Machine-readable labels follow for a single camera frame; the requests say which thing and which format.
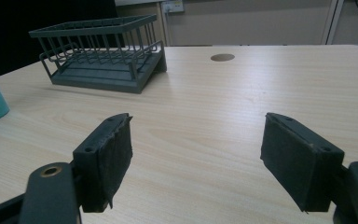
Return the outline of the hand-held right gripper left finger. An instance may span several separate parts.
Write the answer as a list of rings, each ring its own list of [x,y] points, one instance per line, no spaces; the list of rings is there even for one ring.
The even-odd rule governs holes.
[[[132,158],[132,116],[105,119],[73,152],[76,195],[85,213],[101,213],[113,207]]]

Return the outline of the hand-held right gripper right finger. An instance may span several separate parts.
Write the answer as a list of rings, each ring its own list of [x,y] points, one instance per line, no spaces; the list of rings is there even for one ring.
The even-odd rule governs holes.
[[[302,211],[329,209],[344,151],[295,119],[266,115],[260,159]]]

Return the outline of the white wall socket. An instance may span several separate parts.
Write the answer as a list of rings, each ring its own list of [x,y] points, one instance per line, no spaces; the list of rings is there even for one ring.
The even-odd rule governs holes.
[[[183,0],[167,0],[161,3],[162,11],[164,13],[176,13],[184,12],[184,3]]]

